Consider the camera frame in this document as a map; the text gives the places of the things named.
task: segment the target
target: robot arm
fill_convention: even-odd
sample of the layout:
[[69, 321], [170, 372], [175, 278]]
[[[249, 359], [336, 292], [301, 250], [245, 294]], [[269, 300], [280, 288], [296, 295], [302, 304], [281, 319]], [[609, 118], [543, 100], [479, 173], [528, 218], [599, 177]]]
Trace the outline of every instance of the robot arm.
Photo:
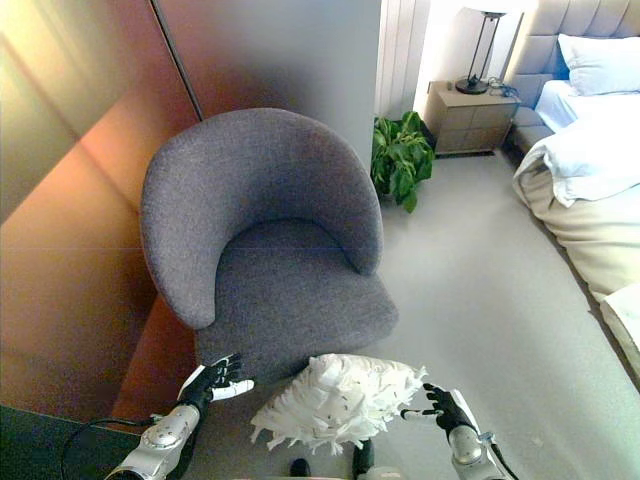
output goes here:
[[[199, 366], [187, 379], [175, 408], [148, 428], [140, 444], [116, 467], [106, 480], [162, 480], [180, 463], [181, 474], [191, 458], [198, 426], [204, 420], [210, 402], [235, 397], [251, 390], [252, 380], [237, 380], [240, 356], [231, 355], [212, 366]], [[187, 447], [188, 455], [183, 455]]]
[[435, 416], [436, 424], [447, 435], [452, 450], [451, 463], [460, 480], [517, 480], [504, 463], [491, 432], [480, 433], [471, 409], [458, 390], [443, 390], [424, 384], [431, 410], [402, 410], [408, 421], [424, 422]]

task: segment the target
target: bed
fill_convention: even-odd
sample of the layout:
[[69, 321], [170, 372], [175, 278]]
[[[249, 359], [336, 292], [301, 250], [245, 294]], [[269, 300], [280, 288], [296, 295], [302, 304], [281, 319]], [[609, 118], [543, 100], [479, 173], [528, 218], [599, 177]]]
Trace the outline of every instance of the bed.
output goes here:
[[509, 79], [514, 188], [566, 249], [640, 384], [640, 0], [540, 0]]

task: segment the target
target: nightstand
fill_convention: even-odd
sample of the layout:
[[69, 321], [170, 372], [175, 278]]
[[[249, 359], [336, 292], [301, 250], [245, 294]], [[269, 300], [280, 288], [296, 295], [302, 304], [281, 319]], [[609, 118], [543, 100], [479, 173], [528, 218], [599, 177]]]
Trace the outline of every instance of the nightstand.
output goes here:
[[458, 92], [450, 82], [432, 82], [425, 123], [436, 153], [493, 150], [502, 145], [520, 101], [514, 97]]

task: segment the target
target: lamp base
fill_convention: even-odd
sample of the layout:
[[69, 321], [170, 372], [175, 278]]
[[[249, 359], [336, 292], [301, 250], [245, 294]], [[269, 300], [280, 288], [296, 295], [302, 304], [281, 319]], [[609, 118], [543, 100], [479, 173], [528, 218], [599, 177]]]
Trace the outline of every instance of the lamp base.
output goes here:
[[489, 89], [489, 84], [478, 79], [475, 75], [469, 79], [463, 78], [456, 82], [456, 90], [467, 95], [480, 95]]

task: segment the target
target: bed sheet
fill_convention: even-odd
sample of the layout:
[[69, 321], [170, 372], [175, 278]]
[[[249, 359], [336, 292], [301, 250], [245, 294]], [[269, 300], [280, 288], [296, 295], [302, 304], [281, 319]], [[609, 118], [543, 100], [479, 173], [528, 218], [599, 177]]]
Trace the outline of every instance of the bed sheet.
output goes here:
[[[518, 178], [518, 186], [532, 213], [551, 231], [569, 256], [589, 291], [600, 303], [604, 321], [629, 364], [640, 378], [640, 185], [597, 201], [577, 200], [570, 208], [554, 197], [551, 173], [532, 165]], [[624, 289], [627, 310], [614, 311], [612, 300]]]
[[621, 112], [640, 111], [640, 93], [580, 96], [568, 80], [544, 84], [535, 111], [554, 132], [578, 118], [617, 118]]

